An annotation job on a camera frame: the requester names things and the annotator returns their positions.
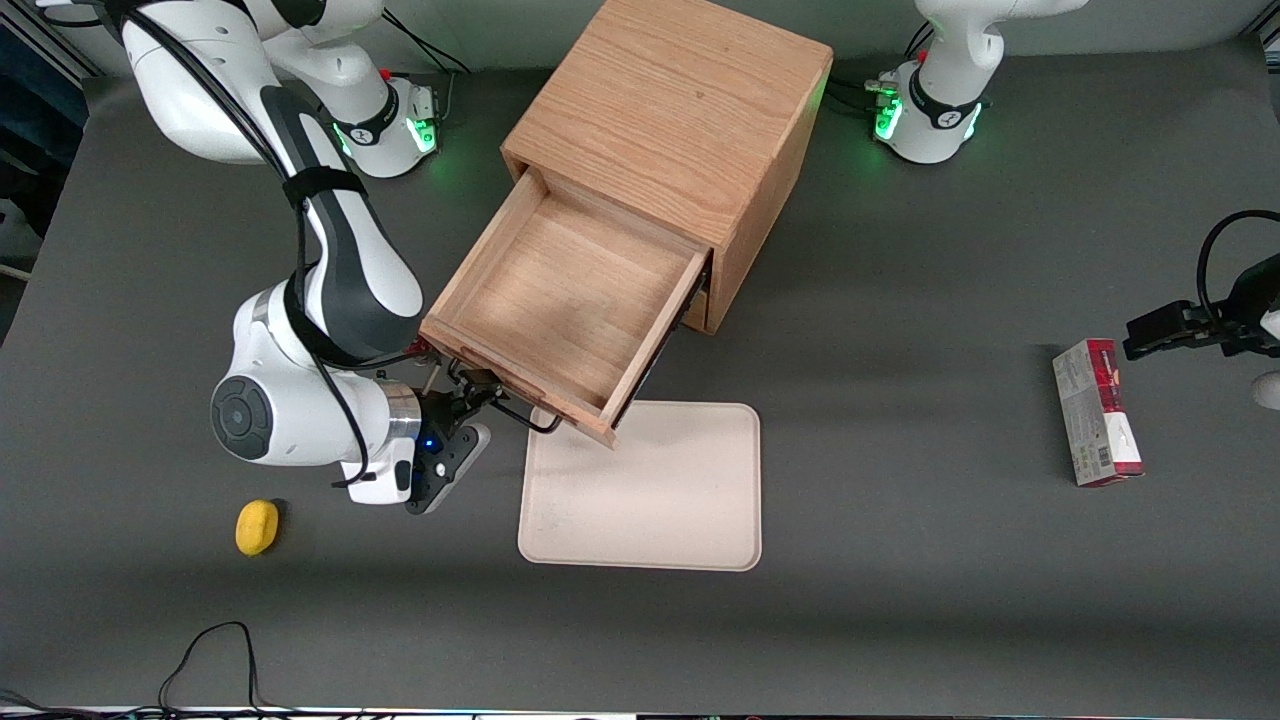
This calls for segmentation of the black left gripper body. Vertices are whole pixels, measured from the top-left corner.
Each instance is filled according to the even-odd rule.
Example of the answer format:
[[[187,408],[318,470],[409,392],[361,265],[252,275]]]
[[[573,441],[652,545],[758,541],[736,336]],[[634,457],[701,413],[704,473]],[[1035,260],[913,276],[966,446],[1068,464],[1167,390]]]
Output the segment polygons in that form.
[[[1277,311],[1279,255],[1272,255],[1244,269],[1225,300],[1215,306],[1228,331],[1221,346],[1222,356],[1257,354],[1279,357],[1277,331],[1267,331],[1263,318]]]

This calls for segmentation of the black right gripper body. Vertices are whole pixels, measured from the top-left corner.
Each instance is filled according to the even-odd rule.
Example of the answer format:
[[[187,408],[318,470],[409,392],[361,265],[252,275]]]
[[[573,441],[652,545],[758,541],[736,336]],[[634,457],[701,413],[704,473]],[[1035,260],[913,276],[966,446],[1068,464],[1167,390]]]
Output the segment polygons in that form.
[[[413,396],[420,410],[417,452],[452,452],[480,446],[480,430],[470,424],[480,405],[465,391],[416,389]]]

